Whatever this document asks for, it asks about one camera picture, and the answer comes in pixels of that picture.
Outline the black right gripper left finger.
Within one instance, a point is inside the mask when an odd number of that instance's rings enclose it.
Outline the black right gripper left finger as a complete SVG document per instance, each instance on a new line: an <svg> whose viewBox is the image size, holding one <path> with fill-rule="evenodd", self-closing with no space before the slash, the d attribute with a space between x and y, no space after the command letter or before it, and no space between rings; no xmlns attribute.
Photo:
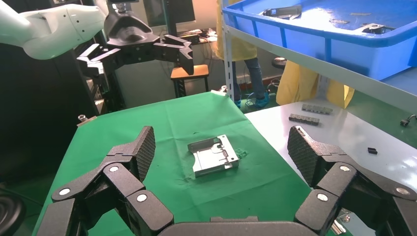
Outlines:
<svg viewBox="0 0 417 236"><path fill-rule="evenodd" d="M52 194L37 234L86 236L111 210L137 236L155 236L170 226L173 214L143 183L155 147L151 126L134 141L113 147L98 167Z"/></svg>

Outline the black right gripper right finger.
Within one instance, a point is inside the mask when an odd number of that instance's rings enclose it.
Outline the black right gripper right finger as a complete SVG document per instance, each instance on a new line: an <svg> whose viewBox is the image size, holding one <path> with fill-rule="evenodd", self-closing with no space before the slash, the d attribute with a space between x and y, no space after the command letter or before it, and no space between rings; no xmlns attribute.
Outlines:
<svg viewBox="0 0 417 236"><path fill-rule="evenodd" d="M297 223L323 236L346 209L378 236L416 235L414 190L360 166L338 146L313 140L300 126L290 128L287 149L312 189L295 214Z"/></svg>

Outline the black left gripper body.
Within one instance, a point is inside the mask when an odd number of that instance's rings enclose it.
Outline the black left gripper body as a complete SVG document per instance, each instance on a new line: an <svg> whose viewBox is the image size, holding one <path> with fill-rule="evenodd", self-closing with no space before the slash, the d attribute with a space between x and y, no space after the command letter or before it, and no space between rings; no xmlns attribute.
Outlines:
<svg viewBox="0 0 417 236"><path fill-rule="evenodd" d="M160 37L132 12L110 14L104 22L108 49L119 49L120 64L135 64L154 60L153 45Z"/></svg>

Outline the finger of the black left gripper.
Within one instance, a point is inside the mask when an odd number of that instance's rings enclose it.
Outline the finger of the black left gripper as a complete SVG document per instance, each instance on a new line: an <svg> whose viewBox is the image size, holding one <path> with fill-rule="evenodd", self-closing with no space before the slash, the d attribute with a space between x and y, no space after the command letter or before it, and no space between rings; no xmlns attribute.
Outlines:
<svg viewBox="0 0 417 236"><path fill-rule="evenodd" d="M97 43L89 46L76 60L87 77L108 75L125 65L121 48L108 48Z"/></svg>
<svg viewBox="0 0 417 236"><path fill-rule="evenodd" d="M166 34L160 42L153 44L155 60L168 61L181 67L188 75L194 74L191 42Z"/></svg>

